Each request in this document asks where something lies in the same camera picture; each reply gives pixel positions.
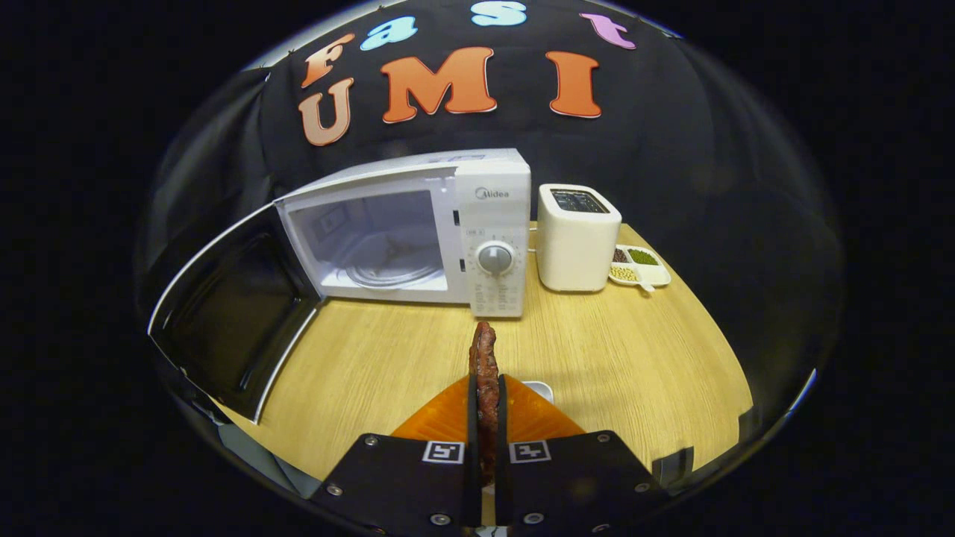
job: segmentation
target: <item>midea logo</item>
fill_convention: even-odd
[[[509,196],[510,194],[508,194],[507,192],[501,192],[500,190],[488,190],[487,188],[484,188],[483,186],[479,186],[477,190],[475,190],[475,198],[478,198],[479,200],[489,200],[491,198],[507,198]]]

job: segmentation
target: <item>microwave control panel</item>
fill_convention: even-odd
[[[530,226],[530,169],[523,161],[456,173],[467,294],[476,317],[520,317]]]
[[[523,314],[526,245],[527,232],[513,228],[479,227],[464,231],[465,271],[475,316]]]

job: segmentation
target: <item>microwave window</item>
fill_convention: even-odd
[[[325,294],[447,289],[428,190],[369,196],[299,211]]]
[[[242,391],[269,337],[299,301],[276,245],[253,240],[226,259],[175,319],[172,337],[215,385]]]

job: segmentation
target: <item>meat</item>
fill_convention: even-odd
[[[468,367],[477,377],[477,442],[483,485],[494,482],[495,455],[498,449],[498,362],[494,342],[498,339],[487,322],[477,323],[475,337],[468,351]]]

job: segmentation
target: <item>letter m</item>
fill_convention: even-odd
[[[451,88],[451,98],[444,109],[452,114],[490,112],[498,107],[487,92],[487,59],[494,51],[485,47],[469,47],[452,52],[444,64],[432,72],[415,56],[396,59],[381,66],[388,76],[388,111],[386,123],[407,121],[417,115],[410,96],[428,115],[437,112],[441,100]]]

